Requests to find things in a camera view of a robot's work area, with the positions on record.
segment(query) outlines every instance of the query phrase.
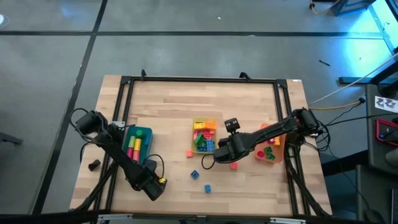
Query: yellow tray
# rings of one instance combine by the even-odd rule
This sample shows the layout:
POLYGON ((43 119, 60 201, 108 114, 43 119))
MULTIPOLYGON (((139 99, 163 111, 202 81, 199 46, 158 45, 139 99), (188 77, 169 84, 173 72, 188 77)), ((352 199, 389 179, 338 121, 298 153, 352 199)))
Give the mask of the yellow tray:
POLYGON ((193 123, 192 123, 191 150, 195 154, 213 154, 214 153, 214 152, 198 152, 197 151, 197 146, 195 145, 195 142, 193 140, 193 133, 195 132, 195 129, 193 128, 193 125, 195 123, 202 123, 202 122, 205 122, 205 121, 210 121, 210 122, 216 123, 216 129, 214 130, 214 134, 213 134, 213 141, 214 141, 214 150, 217 149, 217 119, 214 119, 214 118, 194 118, 193 119, 193 123))

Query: wooden table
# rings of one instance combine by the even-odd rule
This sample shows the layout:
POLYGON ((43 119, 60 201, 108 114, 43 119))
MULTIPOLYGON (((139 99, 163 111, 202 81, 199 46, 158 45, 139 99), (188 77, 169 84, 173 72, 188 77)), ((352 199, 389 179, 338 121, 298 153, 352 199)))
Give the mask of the wooden table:
MULTIPOLYGON (((112 120, 121 76, 104 77, 96 110, 112 120)), ((307 107, 300 80, 287 80, 293 109, 307 107)), ((285 105, 282 97, 282 109, 285 105)), ((211 117, 218 120, 218 138, 227 136, 224 120, 237 118, 241 132, 253 132, 262 123, 277 122, 272 85, 253 83, 199 82, 134 82, 127 124, 152 128, 151 153, 160 154, 165 162, 165 192, 152 202, 144 192, 134 191, 120 169, 115 186, 112 212, 190 215, 279 216, 292 215, 285 165, 259 162, 254 154, 238 161, 238 170, 227 164, 215 164, 210 170, 201 168, 201 156, 187 159, 190 149, 192 119, 211 117), (200 177, 193 180, 190 173, 200 177), (211 185, 206 194, 204 185, 211 185)), ((301 149, 306 185, 322 208, 331 213, 318 152, 306 145, 301 149)), ((100 169, 90 172, 89 163, 102 161, 104 151, 94 145, 85 149, 70 208, 79 206, 98 183, 100 169)), ((212 162, 205 159, 205 165, 212 162)), ((156 172, 161 173, 161 166, 156 172)), ((105 205, 108 186, 104 188, 101 208, 105 205)), ((296 186, 298 210, 303 213, 301 195, 296 186)))

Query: concrete floor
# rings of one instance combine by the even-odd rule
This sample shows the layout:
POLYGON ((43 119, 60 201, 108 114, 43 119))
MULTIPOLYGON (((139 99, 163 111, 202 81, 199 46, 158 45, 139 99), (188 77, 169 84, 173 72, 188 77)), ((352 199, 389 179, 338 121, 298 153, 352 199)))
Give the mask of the concrete floor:
MULTIPOLYGON (((385 2, 376 3, 377 13, 386 11, 385 2)), ((4 29, 9 31, 91 31, 100 5, 100 0, 0 0, 0 14, 10 19, 4 29)), ((317 10, 328 5, 317 4, 317 10)), ((396 22, 385 15, 380 19, 388 21, 386 32, 394 37, 389 30, 396 22)), ((338 89, 338 77, 363 76, 391 56, 385 41, 373 36, 379 29, 369 11, 314 15, 307 0, 109 1, 99 30, 347 32, 351 37, 98 36, 76 107, 95 107, 104 75, 138 75, 142 68, 153 76, 237 77, 245 71, 253 78, 302 79, 311 102, 338 89)), ((89 38, 0 35, 0 131, 25 141, 17 147, 0 145, 0 213, 31 211, 89 38)), ((398 41, 392 42, 397 47, 398 41)), ((363 87, 351 87, 316 105, 343 105, 363 95, 363 87)), ((316 116, 329 122, 341 112, 322 111, 316 116)), ((365 108, 360 106, 345 118, 363 115, 365 108)), ((365 150, 365 127, 365 120, 332 127, 335 155, 365 150)), ((45 213, 69 209, 82 144, 70 128, 45 213)), ((321 159, 333 158, 325 152, 321 159)), ((338 196, 354 189, 340 175, 326 178, 326 184, 340 214, 338 196)))

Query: white paper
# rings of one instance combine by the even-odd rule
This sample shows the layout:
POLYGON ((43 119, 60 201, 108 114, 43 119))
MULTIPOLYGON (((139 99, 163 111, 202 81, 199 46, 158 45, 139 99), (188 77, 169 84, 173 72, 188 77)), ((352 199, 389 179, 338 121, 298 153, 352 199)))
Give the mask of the white paper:
POLYGON ((374 107, 385 111, 398 113, 398 101, 384 98, 380 96, 374 96, 374 107))

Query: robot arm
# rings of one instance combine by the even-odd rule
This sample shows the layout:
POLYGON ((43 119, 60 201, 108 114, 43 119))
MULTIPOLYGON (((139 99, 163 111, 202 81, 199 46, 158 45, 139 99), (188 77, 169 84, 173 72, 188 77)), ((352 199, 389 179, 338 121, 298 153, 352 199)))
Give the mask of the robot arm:
POLYGON ((240 128, 236 118, 225 121, 225 127, 231 135, 218 142, 219 149, 214 152, 214 160, 218 163, 238 161, 249 155, 256 145, 282 134, 290 133, 289 141, 291 141, 295 135, 299 137, 316 133, 319 123, 312 111, 299 109, 294 110, 282 121, 253 133, 236 132, 240 128))

